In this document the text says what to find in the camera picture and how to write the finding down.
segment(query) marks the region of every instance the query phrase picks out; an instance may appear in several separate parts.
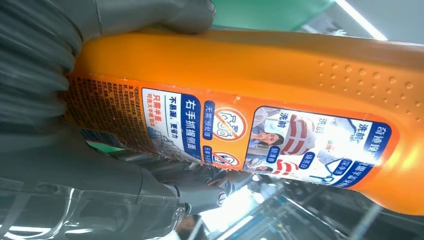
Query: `woman on label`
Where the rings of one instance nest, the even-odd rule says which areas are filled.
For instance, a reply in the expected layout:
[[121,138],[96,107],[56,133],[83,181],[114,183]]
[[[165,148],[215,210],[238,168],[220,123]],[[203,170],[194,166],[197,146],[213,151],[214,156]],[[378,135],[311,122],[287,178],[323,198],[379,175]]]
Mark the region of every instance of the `woman on label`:
[[263,123],[252,128],[249,140],[249,148],[256,148],[258,145],[278,146],[284,143],[284,137],[278,133],[265,132]]

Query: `bottle label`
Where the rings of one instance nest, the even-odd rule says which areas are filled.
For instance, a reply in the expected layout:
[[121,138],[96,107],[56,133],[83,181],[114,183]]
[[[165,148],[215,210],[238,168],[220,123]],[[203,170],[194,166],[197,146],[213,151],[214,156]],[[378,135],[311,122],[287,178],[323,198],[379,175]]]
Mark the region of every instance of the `bottle label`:
[[349,188],[398,138],[365,113],[93,74],[68,79],[65,119],[117,137],[105,143],[223,169]]

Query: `green wall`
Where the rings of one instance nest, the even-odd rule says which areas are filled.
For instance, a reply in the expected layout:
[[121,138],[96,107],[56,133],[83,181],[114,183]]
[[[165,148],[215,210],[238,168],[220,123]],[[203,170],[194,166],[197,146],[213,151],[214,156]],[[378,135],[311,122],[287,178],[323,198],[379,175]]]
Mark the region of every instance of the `green wall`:
[[214,25],[234,28],[296,31],[330,7],[334,0],[212,0]]

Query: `orange plastic bottle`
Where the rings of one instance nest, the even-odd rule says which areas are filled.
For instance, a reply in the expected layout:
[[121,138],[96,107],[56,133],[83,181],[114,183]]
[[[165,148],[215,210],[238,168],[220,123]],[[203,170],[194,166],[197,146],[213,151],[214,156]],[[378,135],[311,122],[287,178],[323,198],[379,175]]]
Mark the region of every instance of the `orange plastic bottle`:
[[136,32],[88,43],[69,79],[65,117],[121,147],[349,188],[424,215],[421,45]]

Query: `metal screw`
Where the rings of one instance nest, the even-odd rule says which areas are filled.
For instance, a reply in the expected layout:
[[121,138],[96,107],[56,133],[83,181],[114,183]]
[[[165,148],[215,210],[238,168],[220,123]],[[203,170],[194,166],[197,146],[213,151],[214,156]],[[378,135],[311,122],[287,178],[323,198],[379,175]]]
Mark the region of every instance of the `metal screw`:
[[225,199],[227,199],[226,192],[225,191],[220,192],[216,199],[216,204],[218,204],[218,206],[222,206],[224,204]]
[[185,209],[184,207],[179,207],[179,208],[176,210],[175,214],[176,214],[176,215],[178,215],[178,216],[180,216],[180,215],[183,215],[183,214],[184,214],[184,212],[186,212],[186,209]]

